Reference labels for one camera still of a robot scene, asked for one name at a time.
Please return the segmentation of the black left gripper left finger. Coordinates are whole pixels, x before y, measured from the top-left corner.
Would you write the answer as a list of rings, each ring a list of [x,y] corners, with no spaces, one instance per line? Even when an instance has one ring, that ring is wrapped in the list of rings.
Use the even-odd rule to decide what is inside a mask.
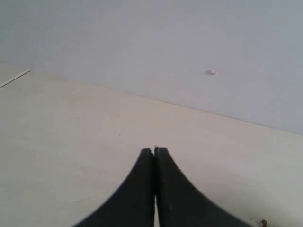
[[[154,213],[154,156],[150,148],[144,148],[113,195],[75,226],[152,227]]]

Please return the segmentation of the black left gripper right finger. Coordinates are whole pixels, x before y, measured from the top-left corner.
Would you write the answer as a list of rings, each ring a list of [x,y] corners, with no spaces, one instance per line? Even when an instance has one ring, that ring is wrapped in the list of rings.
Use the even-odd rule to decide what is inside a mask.
[[[205,197],[181,172],[167,148],[154,150],[161,227],[249,227]]]

